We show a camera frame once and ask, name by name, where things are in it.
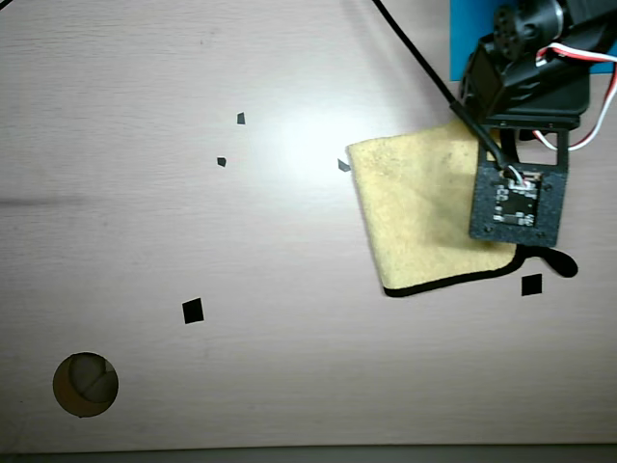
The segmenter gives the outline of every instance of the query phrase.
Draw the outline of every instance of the hole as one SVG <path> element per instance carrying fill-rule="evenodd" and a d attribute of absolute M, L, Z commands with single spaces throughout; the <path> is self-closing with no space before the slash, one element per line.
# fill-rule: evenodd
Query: hole
<path fill-rule="evenodd" d="M 544 164 L 546 166 L 557 165 L 557 151 L 549 150 L 535 138 L 529 143 L 518 143 L 519 159 L 525 164 Z"/>
<path fill-rule="evenodd" d="M 201 307 L 201 299 L 193 299 L 192 301 L 182 304 L 184 311 L 184 323 L 195 323 L 203 321 L 203 308 Z"/>
<path fill-rule="evenodd" d="M 56 401 L 75 417 L 90 418 L 112 406 L 118 374 L 112 364 L 92 352 L 73 354 L 56 369 L 52 381 Z"/>
<path fill-rule="evenodd" d="M 528 275 L 521 278 L 521 296 L 542 293 L 542 274 Z"/>

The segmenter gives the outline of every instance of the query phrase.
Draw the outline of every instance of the small black fragment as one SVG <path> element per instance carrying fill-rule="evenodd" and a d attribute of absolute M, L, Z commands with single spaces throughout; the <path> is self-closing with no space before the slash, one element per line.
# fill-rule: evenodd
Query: small black fragment
<path fill-rule="evenodd" d="M 182 304 L 184 312 L 184 323 L 195 323 L 203 321 L 203 309 L 201 308 L 201 299 L 193 299 L 192 301 Z"/>
<path fill-rule="evenodd" d="M 521 296 L 542 294 L 542 274 L 528 275 L 521 278 Z"/>
<path fill-rule="evenodd" d="M 343 172 L 351 171 L 351 167 L 349 167 L 349 164 L 344 163 L 340 159 L 338 159 L 338 168 Z"/>

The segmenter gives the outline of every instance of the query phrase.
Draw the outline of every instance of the wooden tabletop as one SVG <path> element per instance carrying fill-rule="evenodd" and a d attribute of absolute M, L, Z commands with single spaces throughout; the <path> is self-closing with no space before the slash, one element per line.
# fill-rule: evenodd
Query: wooden tabletop
<path fill-rule="evenodd" d="M 448 1 L 386 3 L 447 78 Z M 338 160 L 450 118 L 369 0 L 15 0 L 0 453 L 617 441 L 616 112 L 572 156 L 574 279 L 390 299 Z M 85 351 L 120 391 L 80 420 L 52 378 Z"/>

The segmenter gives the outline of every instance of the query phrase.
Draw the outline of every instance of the black cable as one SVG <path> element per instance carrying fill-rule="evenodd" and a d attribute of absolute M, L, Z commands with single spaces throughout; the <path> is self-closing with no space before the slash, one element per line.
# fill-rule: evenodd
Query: black cable
<path fill-rule="evenodd" d="M 420 50 L 416 48 L 414 43 L 410 40 L 409 37 L 407 37 L 407 35 L 403 32 L 401 27 L 396 23 L 396 21 L 394 20 L 392 15 L 389 13 L 389 11 L 386 10 L 386 7 L 381 2 L 381 0 L 373 0 L 373 3 L 377 7 L 377 10 L 379 10 L 379 13 L 382 14 L 386 22 L 389 24 L 389 27 L 391 27 L 392 30 L 398 36 L 398 38 L 402 40 L 403 43 L 405 43 L 405 46 L 407 46 L 407 49 L 412 52 L 412 55 L 414 55 L 414 58 L 416 58 L 417 62 L 422 66 L 424 71 L 433 80 L 433 82 L 435 82 L 435 85 L 437 85 L 437 88 L 440 89 L 440 92 L 442 92 L 443 96 L 445 96 L 445 99 L 447 99 L 447 102 L 451 103 L 452 101 L 454 101 L 456 98 L 454 97 L 452 92 L 445 86 L 445 84 L 443 83 L 441 78 L 437 75 L 433 67 L 429 65 L 428 61 L 426 61 L 426 59 L 422 56 L 422 54 L 420 53 Z"/>
<path fill-rule="evenodd" d="M 375 7 L 377 7 L 377 10 L 379 10 L 379 12 L 382 14 L 384 19 L 386 20 L 386 22 L 389 24 L 392 30 L 396 33 L 398 38 L 402 40 L 403 43 L 405 43 L 405 46 L 407 46 L 407 49 L 412 53 L 412 55 L 414 55 L 414 57 L 416 58 L 418 63 L 422 66 L 424 71 L 433 80 L 435 85 L 437 85 L 437 88 L 440 90 L 440 92 L 442 92 L 443 96 L 449 103 L 450 109 L 452 110 L 452 112 L 454 112 L 454 114 L 456 114 L 465 123 L 468 129 L 478 138 L 480 143 L 484 145 L 484 148 L 493 155 L 498 167 L 504 171 L 514 170 L 514 167 L 508 164 L 508 161 L 506 160 L 505 155 L 499 148 L 499 145 L 495 143 L 495 140 L 493 140 L 493 137 L 491 137 L 489 132 L 487 132 L 482 125 L 480 125 L 473 119 L 469 111 L 465 109 L 465 107 L 454 97 L 452 92 L 445 86 L 445 83 L 442 81 L 442 79 L 437 75 L 437 73 L 431 67 L 431 65 L 428 64 L 426 59 L 422 56 L 422 54 L 416 48 L 414 43 L 409 39 L 409 37 L 407 37 L 407 35 L 403 32 L 400 26 L 396 23 L 396 21 L 391 16 L 391 14 L 388 12 L 388 10 L 386 10 L 386 7 L 381 2 L 381 0 L 372 0 L 372 1 L 373 1 L 373 4 L 375 4 Z"/>
<path fill-rule="evenodd" d="M 3 2 L 0 2 L 0 10 L 9 5 L 12 1 L 13 0 L 4 0 Z"/>

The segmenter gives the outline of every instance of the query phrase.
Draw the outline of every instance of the yellow towel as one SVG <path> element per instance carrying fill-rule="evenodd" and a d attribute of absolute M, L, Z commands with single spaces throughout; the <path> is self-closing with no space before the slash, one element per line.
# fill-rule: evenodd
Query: yellow towel
<path fill-rule="evenodd" d="M 512 272 L 517 247 L 469 237 L 478 142 L 458 121 L 348 148 L 382 284 L 404 296 Z"/>

